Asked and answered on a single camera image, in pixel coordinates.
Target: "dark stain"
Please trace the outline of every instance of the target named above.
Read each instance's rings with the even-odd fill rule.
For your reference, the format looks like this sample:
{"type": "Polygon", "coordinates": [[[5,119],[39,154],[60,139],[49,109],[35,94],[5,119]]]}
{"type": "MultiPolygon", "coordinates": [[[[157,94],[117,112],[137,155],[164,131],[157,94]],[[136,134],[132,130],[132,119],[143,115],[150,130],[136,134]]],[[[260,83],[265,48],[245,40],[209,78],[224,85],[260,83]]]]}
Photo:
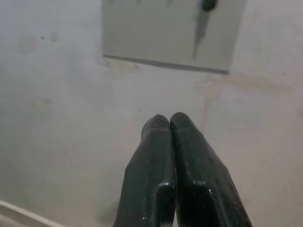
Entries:
{"type": "Polygon", "coordinates": [[[88,71],[87,67],[83,65],[85,57],[78,46],[73,44],[67,46],[62,50],[62,56],[64,56],[62,61],[68,69],[64,75],[64,80],[71,86],[71,92],[74,96],[85,99],[94,106],[94,109],[104,109],[115,103],[112,78],[109,76],[95,77],[88,71]]]}
{"type": "Polygon", "coordinates": [[[203,112],[203,119],[202,119],[202,126],[201,126],[201,131],[205,132],[205,126],[206,126],[206,121],[208,117],[208,110],[211,105],[212,98],[206,97],[204,100],[204,112],[203,112]]]}
{"type": "Polygon", "coordinates": [[[300,118],[303,118],[303,109],[299,109],[297,111],[297,116],[300,117],[300,118]]]}
{"type": "Polygon", "coordinates": [[[97,65],[108,66],[107,61],[102,56],[102,42],[101,41],[96,43],[95,52],[96,52],[97,65]]]}
{"type": "Polygon", "coordinates": [[[243,206],[244,206],[245,208],[247,208],[247,206],[248,206],[249,203],[250,203],[249,198],[244,197],[244,198],[242,199],[242,204],[243,204],[243,206]]]}
{"type": "Polygon", "coordinates": [[[288,85],[274,84],[265,78],[248,76],[244,73],[239,73],[236,75],[230,74],[227,77],[224,75],[212,75],[211,77],[207,78],[207,81],[209,82],[209,85],[206,86],[206,90],[209,89],[209,86],[216,87],[225,85],[241,88],[247,92],[263,92],[275,95],[293,91],[293,88],[288,85]]]}
{"type": "Polygon", "coordinates": [[[59,35],[58,35],[57,32],[52,32],[52,33],[50,34],[50,40],[51,40],[53,43],[57,42],[58,39],[59,39],[59,35]]]}
{"type": "Polygon", "coordinates": [[[170,6],[172,3],[172,0],[166,0],[166,6],[170,6]]]}
{"type": "Polygon", "coordinates": [[[43,101],[48,105],[52,104],[52,100],[50,98],[45,98],[43,101]]]}
{"type": "Polygon", "coordinates": [[[100,224],[112,225],[115,221],[119,202],[111,204],[104,212],[97,216],[97,221],[100,224]]]}
{"type": "Polygon", "coordinates": [[[20,37],[17,46],[21,54],[29,54],[36,48],[37,38],[32,35],[20,37]]]}

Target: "grime mark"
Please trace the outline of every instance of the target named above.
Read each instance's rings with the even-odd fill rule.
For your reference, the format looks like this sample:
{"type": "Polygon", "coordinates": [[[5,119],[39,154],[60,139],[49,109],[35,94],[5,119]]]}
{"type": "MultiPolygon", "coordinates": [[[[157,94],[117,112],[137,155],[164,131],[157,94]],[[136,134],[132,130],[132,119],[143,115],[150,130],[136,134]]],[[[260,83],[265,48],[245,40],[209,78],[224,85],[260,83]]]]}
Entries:
{"type": "Polygon", "coordinates": [[[297,116],[300,117],[300,118],[303,118],[303,109],[299,109],[297,111],[297,116]]]}
{"type": "Polygon", "coordinates": [[[273,84],[270,80],[260,77],[248,77],[244,74],[233,76],[214,76],[211,80],[215,84],[229,85],[242,88],[246,91],[269,92],[269,93],[285,93],[291,92],[293,89],[287,85],[273,84]]]}
{"type": "Polygon", "coordinates": [[[52,32],[49,36],[50,40],[55,43],[59,39],[59,34],[57,32],[52,32]]]}
{"type": "Polygon", "coordinates": [[[166,0],[166,6],[170,6],[172,4],[172,0],[166,0]]]}
{"type": "Polygon", "coordinates": [[[37,38],[26,35],[18,40],[17,47],[21,54],[29,54],[35,50],[37,46],[37,38]]]}
{"type": "Polygon", "coordinates": [[[123,79],[128,72],[136,72],[139,67],[137,64],[129,61],[117,59],[107,59],[106,65],[110,68],[111,74],[115,79],[123,79]]]}
{"type": "Polygon", "coordinates": [[[28,106],[22,108],[22,113],[28,120],[37,120],[47,117],[52,110],[52,100],[50,98],[31,98],[28,106]]]}
{"type": "Polygon", "coordinates": [[[95,56],[97,65],[106,66],[106,59],[102,55],[102,42],[97,42],[95,47],[95,56]]]}
{"type": "Polygon", "coordinates": [[[212,101],[211,99],[212,98],[210,98],[210,97],[206,97],[204,100],[203,120],[202,120],[202,126],[201,126],[202,132],[205,132],[206,120],[208,117],[208,109],[209,109],[211,101],[212,101]]]}
{"type": "Polygon", "coordinates": [[[242,199],[242,204],[245,208],[247,208],[249,203],[250,203],[249,198],[245,197],[245,198],[242,199]]]}
{"type": "Polygon", "coordinates": [[[59,98],[61,100],[61,104],[62,104],[62,107],[63,107],[63,110],[64,110],[64,117],[65,117],[65,119],[67,121],[71,121],[71,115],[70,115],[70,113],[69,113],[69,111],[68,111],[68,109],[67,109],[67,107],[65,105],[65,102],[64,102],[64,99],[62,97],[61,92],[59,92],[59,98]]]}
{"type": "Polygon", "coordinates": [[[108,209],[97,217],[97,221],[101,224],[112,225],[115,221],[119,202],[113,203],[108,209]]]}
{"type": "MultiPolygon", "coordinates": [[[[204,132],[208,117],[208,110],[214,99],[219,98],[223,89],[232,86],[243,92],[264,93],[268,95],[280,95],[292,92],[288,85],[273,84],[270,80],[260,77],[248,77],[245,74],[219,75],[208,74],[199,83],[194,84],[194,89],[205,96],[203,120],[201,129],[204,132]]],[[[298,111],[298,116],[303,117],[303,110],[298,111]]]]}

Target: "white wall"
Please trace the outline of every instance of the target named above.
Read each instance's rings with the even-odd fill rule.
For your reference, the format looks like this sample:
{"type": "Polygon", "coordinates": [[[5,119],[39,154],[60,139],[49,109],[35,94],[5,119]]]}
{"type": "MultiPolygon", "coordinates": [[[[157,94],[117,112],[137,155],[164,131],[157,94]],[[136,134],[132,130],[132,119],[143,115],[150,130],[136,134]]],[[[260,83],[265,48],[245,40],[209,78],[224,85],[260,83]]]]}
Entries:
{"type": "Polygon", "coordinates": [[[183,111],[255,226],[300,226],[303,1],[248,0],[228,76],[103,59],[100,5],[0,1],[0,199],[111,226],[141,127],[183,111]]]}

